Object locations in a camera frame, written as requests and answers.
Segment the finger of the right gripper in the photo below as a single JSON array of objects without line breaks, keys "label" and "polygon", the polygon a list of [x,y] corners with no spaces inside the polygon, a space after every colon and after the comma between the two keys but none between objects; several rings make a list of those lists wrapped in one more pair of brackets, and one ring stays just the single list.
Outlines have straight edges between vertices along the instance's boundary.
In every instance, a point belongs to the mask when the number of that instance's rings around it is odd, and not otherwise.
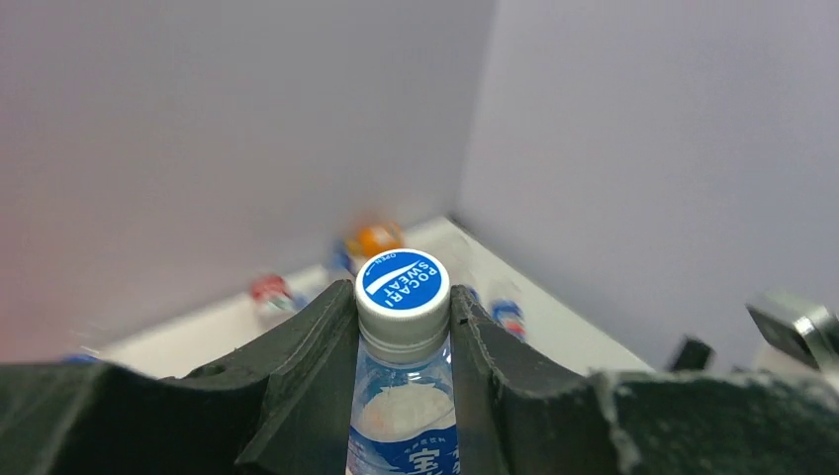
[{"label": "finger of the right gripper", "polygon": [[686,335],[667,366],[669,372],[704,371],[709,367],[715,351],[703,340]]}]

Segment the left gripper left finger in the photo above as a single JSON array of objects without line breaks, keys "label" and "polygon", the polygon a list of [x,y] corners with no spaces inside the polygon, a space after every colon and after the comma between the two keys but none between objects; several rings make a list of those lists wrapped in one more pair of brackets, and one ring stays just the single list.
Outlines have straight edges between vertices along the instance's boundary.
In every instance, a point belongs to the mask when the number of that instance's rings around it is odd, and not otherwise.
[{"label": "left gripper left finger", "polygon": [[182,378],[110,362],[1,368],[5,474],[341,474],[357,312],[346,280]]}]

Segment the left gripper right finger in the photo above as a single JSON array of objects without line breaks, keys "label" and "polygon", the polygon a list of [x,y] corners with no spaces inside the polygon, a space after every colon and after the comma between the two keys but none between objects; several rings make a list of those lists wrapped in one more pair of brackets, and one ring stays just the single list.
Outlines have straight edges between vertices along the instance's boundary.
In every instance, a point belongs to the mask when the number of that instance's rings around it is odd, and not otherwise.
[{"label": "left gripper right finger", "polygon": [[766,371],[579,375],[451,291],[465,474],[834,474],[838,394]]}]

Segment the pepsi bottle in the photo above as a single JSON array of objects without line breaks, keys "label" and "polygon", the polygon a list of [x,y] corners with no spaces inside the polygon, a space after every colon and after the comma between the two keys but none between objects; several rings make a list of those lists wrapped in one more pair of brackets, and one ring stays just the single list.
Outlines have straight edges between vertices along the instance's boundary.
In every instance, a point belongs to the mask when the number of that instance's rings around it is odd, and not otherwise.
[{"label": "pepsi bottle", "polygon": [[508,333],[521,341],[526,341],[523,311],[515,300],[494,300],[490,306],[490,315]]}]

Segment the blue label clear bottle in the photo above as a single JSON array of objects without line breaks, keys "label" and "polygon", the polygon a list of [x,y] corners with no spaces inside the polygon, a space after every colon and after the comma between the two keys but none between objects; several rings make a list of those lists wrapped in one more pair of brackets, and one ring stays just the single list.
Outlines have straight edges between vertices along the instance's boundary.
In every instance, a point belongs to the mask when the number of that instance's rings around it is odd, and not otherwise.
[{"label": "blue label clear bottle", "polygon": [[420,250],[384,251],[357,272],[348,473],[460,473],[450,291],[443,264]]}]

